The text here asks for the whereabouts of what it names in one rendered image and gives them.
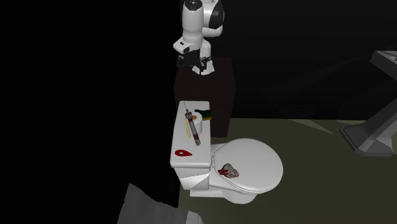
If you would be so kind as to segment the dark red robot stand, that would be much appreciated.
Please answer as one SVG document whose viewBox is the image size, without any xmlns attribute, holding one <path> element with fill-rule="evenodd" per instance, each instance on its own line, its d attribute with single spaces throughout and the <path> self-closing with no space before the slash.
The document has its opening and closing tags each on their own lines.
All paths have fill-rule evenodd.
<svg viewBox="0 0 397 224">
<path fill-rule="evenodd" d="M 179 68 L 174 82 L 176 104 L 179 101 L 208 101 L 211 110 L 211 136 L 226 137 L 235 98 L 232 59 L 212 59 L 214 72 L 199 75 L 191 67 Z"/>
</svg>

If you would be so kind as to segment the dark green bottle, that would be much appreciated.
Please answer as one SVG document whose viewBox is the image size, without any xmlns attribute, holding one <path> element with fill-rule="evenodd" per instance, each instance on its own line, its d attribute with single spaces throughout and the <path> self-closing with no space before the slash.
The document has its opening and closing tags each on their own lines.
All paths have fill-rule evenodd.
<svg viewBox="0 0 397 224">
<path fill-rule="evenodd" d="M 207 110 L 196 109 L 195 112 L 199 113 L 202 116 L 203 121 L 212 119 L 212 113 L 211 113 L 210 109 L 207 109 Z"/>
</svg>

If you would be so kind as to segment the white toilet paper roll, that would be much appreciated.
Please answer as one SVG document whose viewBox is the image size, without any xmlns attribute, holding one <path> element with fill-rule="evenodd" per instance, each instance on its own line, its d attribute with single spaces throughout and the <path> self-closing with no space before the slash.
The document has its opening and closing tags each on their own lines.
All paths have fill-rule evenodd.
<svg viewBox="0 0 397 224">
<path fill-rule="evenodd" d="M 192 120 L 195 125 L 195 129 L 197 134 L 200 135 L 202 133 L 202 115 L 198 112 L 192 113 Z"/>
</svg>

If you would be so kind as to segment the grey and red syringe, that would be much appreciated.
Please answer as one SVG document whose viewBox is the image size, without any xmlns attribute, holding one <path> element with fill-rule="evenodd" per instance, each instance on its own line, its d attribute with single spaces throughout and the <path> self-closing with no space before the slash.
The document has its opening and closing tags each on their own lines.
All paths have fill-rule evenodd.
<svg viewBox="0 0 397 224">
<path fill-rule="evenodd" d="M 185 106 L 185 118 L 188 120 L 188 122 L 190 124 L 191 137 L 195 141 L 195 145 L 196 146 L 200 146 L 201 145 L 201 141 L 200 141 L 199 135 L 197 134 L 197 131 L 195 129 L 195 125 L 194 125 L 193 120 L 192 120 L 192 113 L 194 111 L 191 111 L 191 110 L 188 109 L 188 107 L 186 105 L 186 102 L 184 102 L 183 104 Z"/>
</svg>

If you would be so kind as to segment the grey and red figure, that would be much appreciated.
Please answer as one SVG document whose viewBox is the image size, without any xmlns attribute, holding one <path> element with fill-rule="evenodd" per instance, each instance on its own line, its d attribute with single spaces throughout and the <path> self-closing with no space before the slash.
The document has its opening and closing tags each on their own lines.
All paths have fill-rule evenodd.
<svg viewBox="0 0 397 224">
<path fill-rule="evenodd" d="M 226 178 L 232 179 L 239 177 L 237 169 L 234 169 L 231 164 L 225 164 L 218 170 L 218 174 Z"/>
</svg>

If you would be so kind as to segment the grey angular furniture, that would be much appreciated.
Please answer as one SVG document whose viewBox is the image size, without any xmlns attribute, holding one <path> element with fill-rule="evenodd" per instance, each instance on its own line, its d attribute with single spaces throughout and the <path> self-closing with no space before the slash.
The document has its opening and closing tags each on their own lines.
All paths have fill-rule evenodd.
<svg viewBox="0 0 397 224">
<path fill-rule="evenodd" d="M 397 81 L 397 51 L 376 50 L 370 62 Z M 367 121 L 343 126 L 340 134 L 352 151 L 364 157 L 390 157 L 397 132 L 397 90 L 393 100 Z"/>
</svg>

